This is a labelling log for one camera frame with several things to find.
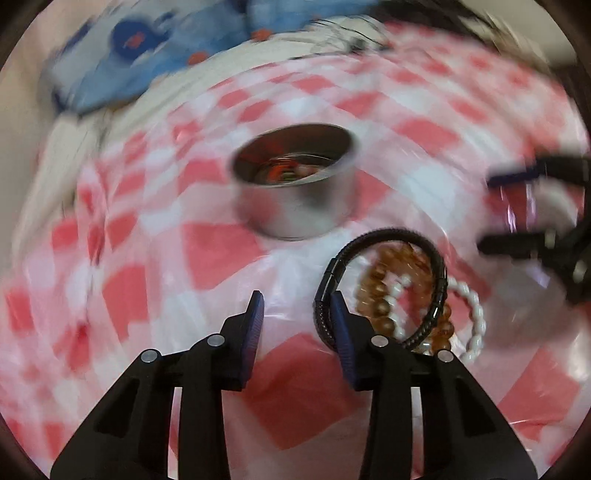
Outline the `blue whale print pillow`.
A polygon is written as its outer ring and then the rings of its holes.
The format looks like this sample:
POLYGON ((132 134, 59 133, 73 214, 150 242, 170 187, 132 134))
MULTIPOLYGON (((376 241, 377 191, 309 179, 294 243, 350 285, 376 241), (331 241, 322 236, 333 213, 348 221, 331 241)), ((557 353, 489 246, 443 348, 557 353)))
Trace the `blue whale print pillow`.
POLYGON ((83 115, 131 100, 157 77, 249 41, 260 30, 296 31, 315 19, 359 15, 359 1, 124 1, 87 20, 45 62, 58 111, 83 115))

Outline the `red white checkered plastic sheet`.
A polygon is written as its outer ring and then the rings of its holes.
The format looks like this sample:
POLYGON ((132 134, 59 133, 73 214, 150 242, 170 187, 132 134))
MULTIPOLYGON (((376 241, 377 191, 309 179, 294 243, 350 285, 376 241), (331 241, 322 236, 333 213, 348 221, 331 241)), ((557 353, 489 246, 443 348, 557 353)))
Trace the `red white checkered plastic sheet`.
POLYGON ((478 43, 389 32, 384 54, 267 60, 82 168, 74 212, 1 285, 1 412, 43 471, 141 351, 189 348, 257 290, 252 380, 223 398, 233 477, 356 478, 370 398, 318 339, 312 303, 332 256, 384 227, 430 238, 479 295, 487 331, 471 372, 539 471, 558 458, 590 407, 590 311, 569 308, 537 265, 484 258, 476 241, 512 221, 577 217, 567 187, 491 194, 484 180, 538 149, 586 152, 585 127, 559 84, 478 43), (260 236, 236 214, 231 156, 307 122, 356 134, 356 212, 308 241, 260 236))

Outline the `black jacket on bed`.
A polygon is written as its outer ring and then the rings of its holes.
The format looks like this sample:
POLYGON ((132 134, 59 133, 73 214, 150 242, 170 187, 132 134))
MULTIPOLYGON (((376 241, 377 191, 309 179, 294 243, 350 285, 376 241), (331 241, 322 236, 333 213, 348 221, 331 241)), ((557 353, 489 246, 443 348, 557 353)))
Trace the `black jacket on bed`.
POLYGON ((542 49, 504 20, 477 13, 462 1, 380 1, 376 11, 388 20, 399 20, 478 39, 498 53, 538 70, 550 66, 542 49))

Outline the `round silver metal tin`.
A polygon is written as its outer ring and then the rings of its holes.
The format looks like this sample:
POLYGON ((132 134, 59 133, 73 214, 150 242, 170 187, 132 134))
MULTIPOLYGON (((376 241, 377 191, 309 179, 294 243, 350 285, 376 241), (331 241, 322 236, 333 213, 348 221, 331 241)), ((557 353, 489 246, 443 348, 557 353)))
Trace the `round silver metal tin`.
POLYGON ((332 124, 270 130, 232 155, 240 220, 281 240, 324 235, 356 209, 355 134, 332 124))

